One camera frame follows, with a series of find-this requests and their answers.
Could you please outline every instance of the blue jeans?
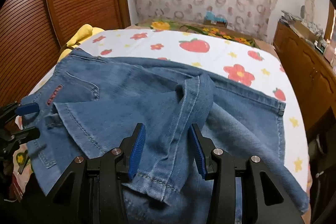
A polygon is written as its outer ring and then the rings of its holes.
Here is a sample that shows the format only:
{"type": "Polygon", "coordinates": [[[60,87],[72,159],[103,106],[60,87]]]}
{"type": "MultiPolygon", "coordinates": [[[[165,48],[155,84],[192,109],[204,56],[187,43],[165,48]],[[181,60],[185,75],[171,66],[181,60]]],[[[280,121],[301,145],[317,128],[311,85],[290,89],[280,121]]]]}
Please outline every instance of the blue jeans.
{"type": "Polygon", "coordinates": [[[28,150],[46,194],[74,157],[102,156],[142,122],[139,170],[124,188],[130,222],[205,223],[212,182],[198,174],[187,141],[190,124],[197,123],[231,155],[261,157],[296,207],[308,207],[306,193],[283,165],[285,104],[219,75],[163,60],[92,57],[77,48],[22,100],[30,102],[38,102],[40,112],[23,122],[41,131],[28,150]]]}

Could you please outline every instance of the floral blanket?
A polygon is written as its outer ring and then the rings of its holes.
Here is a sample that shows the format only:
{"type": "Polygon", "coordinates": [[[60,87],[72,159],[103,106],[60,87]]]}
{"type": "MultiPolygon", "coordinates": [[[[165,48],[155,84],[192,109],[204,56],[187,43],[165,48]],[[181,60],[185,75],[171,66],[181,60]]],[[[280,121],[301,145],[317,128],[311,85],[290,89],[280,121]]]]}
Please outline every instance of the floral blanket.
{"type": "Polygon", "coordinates": [[[161,20],[161,19],[145,20],[136,25],[139,27],[149,27],[150,29],[158,31],[171,30],[171,31],[189,32],[189,33],[199,33],[209,35],[211,37],[228,39],[251,47],[259,48],[253,38],[249,38],[248,36],[243,34],[240,34],[239,36],[237,36],[236,34],[232,35],[232,33],[236,32],[226,29],[225,27],[217,27],[217,26],[214,27],[210,25],[184,23],[174,20],[161,20]]]}

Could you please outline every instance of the silver screw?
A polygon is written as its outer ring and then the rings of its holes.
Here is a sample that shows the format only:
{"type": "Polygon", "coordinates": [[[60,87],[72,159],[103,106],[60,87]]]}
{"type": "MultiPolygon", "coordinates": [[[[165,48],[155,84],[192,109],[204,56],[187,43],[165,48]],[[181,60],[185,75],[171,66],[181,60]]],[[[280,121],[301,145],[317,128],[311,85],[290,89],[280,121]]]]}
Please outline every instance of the silver screw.
{"type": "Polygon", "coordinates": [[[213,152],[214,152],[216,155],[221,155],[221,154],[223,154],[223,150],[221,150],[220,148],[215,148],[215,149],[213,150],[213,152]]]}
{"type": "Polygon", "coordinates": [[[121,149],[120,148],[113,148],[112,149],[112,154],[113,155],[119,155],[121,153],[121,149]]]}
{"type": "Polygon", "coordinates": [[[78,156],[75,158],[75,163],[80,164],[83,160],[84,158],[82,156],[78,156]]]}
{"type": "Polygon", "coordinates": [[[258,156],[252,156],[252,157],[251,157],[251,160],[252,160],[253,162],[255,162],[255,163],[260,162],[260,158],[259,158],[258,156]]]}

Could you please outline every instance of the bed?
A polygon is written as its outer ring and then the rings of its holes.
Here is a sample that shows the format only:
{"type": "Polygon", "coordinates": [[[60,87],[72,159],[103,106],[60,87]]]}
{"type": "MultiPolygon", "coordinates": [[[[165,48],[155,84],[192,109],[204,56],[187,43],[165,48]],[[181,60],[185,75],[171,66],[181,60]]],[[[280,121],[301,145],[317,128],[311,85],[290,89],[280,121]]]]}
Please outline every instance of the bed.
{"type": "MultiPolygon", "coordinates": [[[[126,30],[100,32],[78,47],[93,56],[155,58],[200,67],[284,101],[284,165],[300,186],[309,193],[308,148],[298,102],[272,47],[268,47],[269,45],[262,41],[255,42],[256,46],[251,47],[244,43],[198,33],[131,26],[126,30]]],[[[47,82],[53,74],[53,69],[38,82],[30,94],[47,82]]],[[[16,119],[16,123],[19,127],[22,126],[19,118],[16,119]]],[[[24,193],[29,176],[33,172],[30,162],[22,174],[18,172],[26,154],[25,145],[21,145],[14,154],[14,183],[19,196],[24,193]]],[[[310,213],[304,217],[307,218],[306,223],[309,223],[310,213]]]]}

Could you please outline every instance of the red embroidered label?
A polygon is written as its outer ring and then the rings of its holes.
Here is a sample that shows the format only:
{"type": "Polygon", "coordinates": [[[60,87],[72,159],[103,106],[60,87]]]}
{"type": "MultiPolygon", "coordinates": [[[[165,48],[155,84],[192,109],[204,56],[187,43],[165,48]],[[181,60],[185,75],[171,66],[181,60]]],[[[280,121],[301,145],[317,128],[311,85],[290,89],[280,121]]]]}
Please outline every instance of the red embroidered label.
{"type": "Polygon", "coordinates": [[[57,93],[62,89],[62,85],[58,85],[58,87],[54,90],[54,92],[52,93],[52,95],[50,95],[48,101],[47,101],[47,105],[51,105],[51,103],[53,102],[54,98],[56,97],[57,93]]]}

